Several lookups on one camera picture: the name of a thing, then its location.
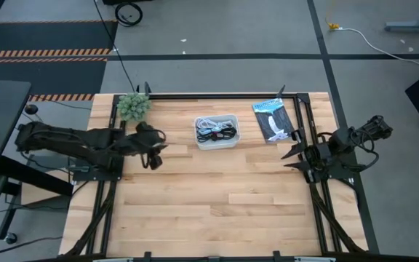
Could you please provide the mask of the white plastic bin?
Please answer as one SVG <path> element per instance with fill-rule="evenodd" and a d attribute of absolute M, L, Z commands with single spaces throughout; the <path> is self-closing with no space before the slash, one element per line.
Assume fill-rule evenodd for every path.
<path fill-rule="evenodd" d="M 234 114 L 197 117 L 194 129 L 196 144 L 202 151 L 233 148 L 241 137 Z"/>

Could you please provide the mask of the black aluminium table frame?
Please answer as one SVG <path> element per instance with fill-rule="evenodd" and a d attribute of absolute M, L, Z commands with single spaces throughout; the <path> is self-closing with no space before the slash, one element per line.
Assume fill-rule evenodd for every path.
<path fill-rule="evenodd" d="M 111 211 L 88 251 L 110 257 L 318 255 L 345 251 L 311 201 L 303 174 L 291 168 L 291 140 L 267 143 L 252 105 L 271 93 L 157 93 L 148 123 L 167 136 L 162 166 L 124 160 Z M 233 148 L 204 151 L 194 122 L 233 114 Z"/>

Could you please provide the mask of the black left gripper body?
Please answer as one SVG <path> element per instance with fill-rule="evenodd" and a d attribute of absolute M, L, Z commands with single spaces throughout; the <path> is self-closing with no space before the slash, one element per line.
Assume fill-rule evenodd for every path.
<path fill-rule="evenodd" d="M 125 137 L 124 154 L 126 155 L 147 154 L 153 145 L 166 144 L 165 133 L 146 122 L 140 122 L 135 129 L 136 133 Z"/>

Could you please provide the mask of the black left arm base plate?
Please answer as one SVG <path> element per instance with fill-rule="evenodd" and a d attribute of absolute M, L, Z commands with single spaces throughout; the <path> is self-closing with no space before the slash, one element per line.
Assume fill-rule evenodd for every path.
<path fill-rule="evenodd" d="M 76 159 L 69 164 L 68 170 L 73 173 L 74 181 L 117 181 L 121 180 L 123 166 L 123 157 L 113 157 L 112 163 L 105 168 Z"/>

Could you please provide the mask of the black mat with hazard stripes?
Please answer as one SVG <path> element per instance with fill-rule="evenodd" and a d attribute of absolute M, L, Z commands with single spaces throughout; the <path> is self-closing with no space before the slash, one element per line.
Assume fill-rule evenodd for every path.
<path fill-rule="evenodd" d="M 0 59 L 0 80 L 30 82 L 31 101 L 87 101 L 103 83 L 105 58 Z"/>
<path fill-rule="evenodd" d="M 0 57 L 107 55 L 116 20 L 0 22 Z"/>

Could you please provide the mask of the green artificial plant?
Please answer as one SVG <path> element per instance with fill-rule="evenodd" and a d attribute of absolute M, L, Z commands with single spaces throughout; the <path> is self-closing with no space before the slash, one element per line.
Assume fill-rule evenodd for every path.
<path fill-rule="evenodd" d="M 117 108 L 123 121 L 140 122 L 144 120 L 146 113 L 151 108 L 151 102 L 147 95 L 130 93 L 119 96 Z"/>

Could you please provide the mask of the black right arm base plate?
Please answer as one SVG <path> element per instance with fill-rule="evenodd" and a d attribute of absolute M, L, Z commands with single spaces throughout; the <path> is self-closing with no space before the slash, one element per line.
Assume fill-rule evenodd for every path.
<path fill-rule="evenodd" d="M 346 168 L 346 166 L 351 166 L 353 164 L 356 164 L 355 156 L 353 154 L 340 154 L 340 155 L 332 155 L 332 157 L 333 157 L 333 160 L 332 160 L 332 165 L 329 167 L 328 179 L 352 178 L 354 175 L 354 172 Z"/>

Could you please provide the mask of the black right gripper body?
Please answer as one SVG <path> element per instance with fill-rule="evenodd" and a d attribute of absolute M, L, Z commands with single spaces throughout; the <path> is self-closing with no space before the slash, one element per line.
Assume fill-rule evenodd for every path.
<path fill-rule="evenodd" d="M 318 183 L 328 179 L 329 167 L 333 160 L 328 143 L 317 143 L 306 147 L 303 159 L 307 162 L 305 174 L 308 183 Z"/>

